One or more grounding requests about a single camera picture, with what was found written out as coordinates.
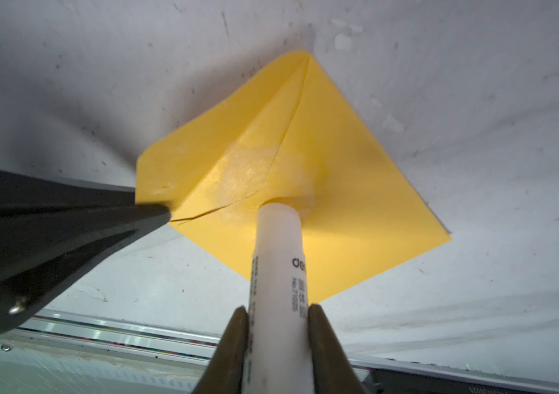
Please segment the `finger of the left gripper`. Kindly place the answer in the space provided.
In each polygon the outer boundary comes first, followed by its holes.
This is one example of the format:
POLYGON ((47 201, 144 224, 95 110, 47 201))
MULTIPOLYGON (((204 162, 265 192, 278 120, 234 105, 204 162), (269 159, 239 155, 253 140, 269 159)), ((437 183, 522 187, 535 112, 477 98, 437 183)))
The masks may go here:
POLYGON ((25 323, 104 259, 170 218, 161 205, 0 216, 0 334, 25 323))
POLYGON ((0 217, 132 205, 135 190, 70 179, 41 179, 0 170, 0 217))

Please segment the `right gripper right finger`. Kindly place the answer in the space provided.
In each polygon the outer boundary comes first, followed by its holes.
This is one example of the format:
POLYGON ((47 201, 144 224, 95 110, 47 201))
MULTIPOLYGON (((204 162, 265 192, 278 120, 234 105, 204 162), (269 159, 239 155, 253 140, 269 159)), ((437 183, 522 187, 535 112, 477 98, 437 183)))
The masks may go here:
POLYGON ((315 393, 367 393, 320 305, 309 306, 307 324, 315 393))

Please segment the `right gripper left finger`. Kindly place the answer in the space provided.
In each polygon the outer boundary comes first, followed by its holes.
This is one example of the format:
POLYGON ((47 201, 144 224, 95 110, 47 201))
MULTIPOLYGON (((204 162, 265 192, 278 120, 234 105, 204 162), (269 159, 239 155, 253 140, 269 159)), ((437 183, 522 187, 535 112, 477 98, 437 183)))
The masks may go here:
POLYGON ((193 394, 240 394, 248 328, 248 312, 244 306, 240 306, 232 314, 193 394))

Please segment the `white glue stick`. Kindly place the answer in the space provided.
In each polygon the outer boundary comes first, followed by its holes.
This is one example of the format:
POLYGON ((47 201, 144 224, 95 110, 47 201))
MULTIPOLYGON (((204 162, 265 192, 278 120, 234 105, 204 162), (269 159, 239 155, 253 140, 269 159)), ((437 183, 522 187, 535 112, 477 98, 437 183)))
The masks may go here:
POLYGON ((298 212, 261 206, 248 306, 244 393, 312 393, 307 267, 298 212))

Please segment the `yellow envelope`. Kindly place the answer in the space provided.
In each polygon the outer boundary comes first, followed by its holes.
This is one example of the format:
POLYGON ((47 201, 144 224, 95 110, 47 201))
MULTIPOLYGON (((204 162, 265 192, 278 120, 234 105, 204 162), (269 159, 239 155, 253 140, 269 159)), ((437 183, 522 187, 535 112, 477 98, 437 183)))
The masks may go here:
POLYGON ((302 218, 309 297, 321 302, 449 235, 312 54, 287 53, 151 145, 135 200, 250 277, 265 203, 302 218))

